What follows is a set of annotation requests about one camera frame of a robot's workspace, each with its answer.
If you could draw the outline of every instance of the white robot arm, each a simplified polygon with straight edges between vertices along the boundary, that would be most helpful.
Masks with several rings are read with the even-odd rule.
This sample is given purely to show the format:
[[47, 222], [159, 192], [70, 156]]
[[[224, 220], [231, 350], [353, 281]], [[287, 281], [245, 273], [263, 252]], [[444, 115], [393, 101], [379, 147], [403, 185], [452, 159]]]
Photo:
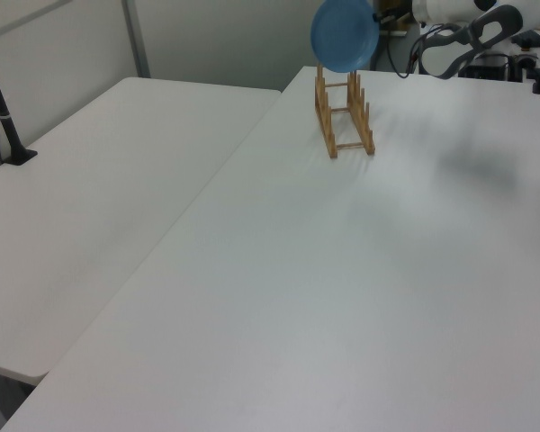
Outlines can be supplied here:
[[[540, 26], [540, 0], [412, 0], [412, 12], [419, 23], [448, 24], [424, 41], [419, 59], [443, 79], [496, 43]], [[447, 61], [433, 62], [434, 56]]]

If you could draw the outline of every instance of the white wall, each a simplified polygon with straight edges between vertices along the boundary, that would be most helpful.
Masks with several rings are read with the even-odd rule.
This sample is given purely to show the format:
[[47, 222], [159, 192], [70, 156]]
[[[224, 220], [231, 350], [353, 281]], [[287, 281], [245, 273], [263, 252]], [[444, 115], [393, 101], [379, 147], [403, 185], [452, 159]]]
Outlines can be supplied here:
[[135, 76], [121, 0], [73, 0], [0, 36], [0, 86], [24, 145]]
[[323, 0], [136, 0], [153, 78], [284, 90]]

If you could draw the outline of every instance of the blue plate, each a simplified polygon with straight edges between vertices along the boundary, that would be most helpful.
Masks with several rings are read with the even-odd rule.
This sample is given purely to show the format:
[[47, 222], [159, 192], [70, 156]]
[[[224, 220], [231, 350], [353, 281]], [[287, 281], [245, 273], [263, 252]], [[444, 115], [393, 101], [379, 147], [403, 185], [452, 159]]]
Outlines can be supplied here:
[[310, 39], [320, 63], [347, 73], [374, 54], [380, 28], [366, 0], [326, 0], [314, 16]]

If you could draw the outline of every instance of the table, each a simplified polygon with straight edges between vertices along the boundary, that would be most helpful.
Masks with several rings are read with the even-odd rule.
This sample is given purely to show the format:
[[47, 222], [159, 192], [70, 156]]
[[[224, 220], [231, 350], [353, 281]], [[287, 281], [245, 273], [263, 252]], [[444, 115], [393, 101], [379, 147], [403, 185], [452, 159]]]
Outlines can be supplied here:
[[540, 96], [364, 72], [330, 160], [314, 73], [4, 432], [540, 430]]
[[0, 374], [40, 381], [278, 95], [128, 78], [0, 167]]

